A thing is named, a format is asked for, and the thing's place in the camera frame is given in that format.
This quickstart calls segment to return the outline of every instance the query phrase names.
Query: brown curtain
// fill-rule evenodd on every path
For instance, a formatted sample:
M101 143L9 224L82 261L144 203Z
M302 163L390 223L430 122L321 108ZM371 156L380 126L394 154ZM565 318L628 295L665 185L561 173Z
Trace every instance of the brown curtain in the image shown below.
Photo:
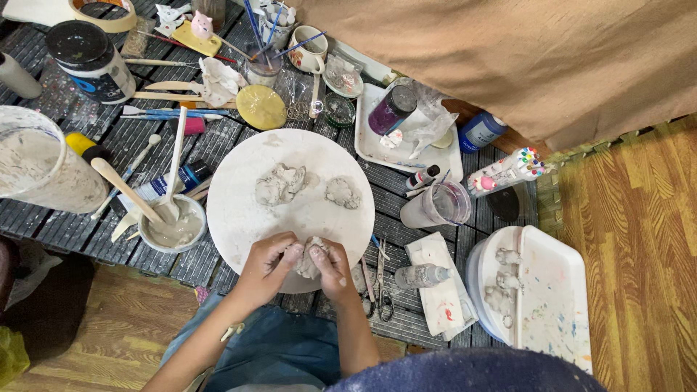
M289 2L553 150L697 112L694 0Z

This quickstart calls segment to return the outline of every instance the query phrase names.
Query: yellow bag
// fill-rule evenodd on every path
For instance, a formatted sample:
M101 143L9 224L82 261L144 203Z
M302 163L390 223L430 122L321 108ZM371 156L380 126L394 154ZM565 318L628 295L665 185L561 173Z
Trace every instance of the yellow bag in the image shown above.
M22 334L0 326L0 387L9 384L28 367L29 356L24 351Z

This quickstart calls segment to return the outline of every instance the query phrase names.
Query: wooden floor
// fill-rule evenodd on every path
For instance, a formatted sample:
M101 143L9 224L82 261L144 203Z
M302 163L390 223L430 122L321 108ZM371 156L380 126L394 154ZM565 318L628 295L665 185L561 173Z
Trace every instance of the wooden floor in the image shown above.
M697 390L697 116L559 173L560 240L585 260L595 377Z
M70 349L35 364L7 392L139 390L199 304L194 290L168 278L146 278L125 266L98 266L85 315ZM375 336L384 361L406 343Z

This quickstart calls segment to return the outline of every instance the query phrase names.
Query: teacup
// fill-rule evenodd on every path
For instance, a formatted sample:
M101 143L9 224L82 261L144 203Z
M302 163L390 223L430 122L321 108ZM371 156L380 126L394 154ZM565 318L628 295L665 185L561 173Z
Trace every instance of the teacup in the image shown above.
M321 31L312 26L300 26L293 31L288 47L293 47L319 33ZM288 58L297 69L320 74L324 72L324 59L327 57L328 46L327 38L319 36L288 52Z

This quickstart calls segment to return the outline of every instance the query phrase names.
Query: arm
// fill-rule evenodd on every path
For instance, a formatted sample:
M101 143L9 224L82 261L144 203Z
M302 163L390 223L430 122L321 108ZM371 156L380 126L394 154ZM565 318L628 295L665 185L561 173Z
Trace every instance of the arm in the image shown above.
M380 361L363 304L353 285L346 251L340 243L322 241L329 252L318 246L309 249L310 257L322 273L322 290L337 311L339 331L339 362L342 374L349 376Z
M203 371L215 366L227 345L220 338L278 293L304 247L293 232L276 234L252 245L237 284L142 389L184 391Z

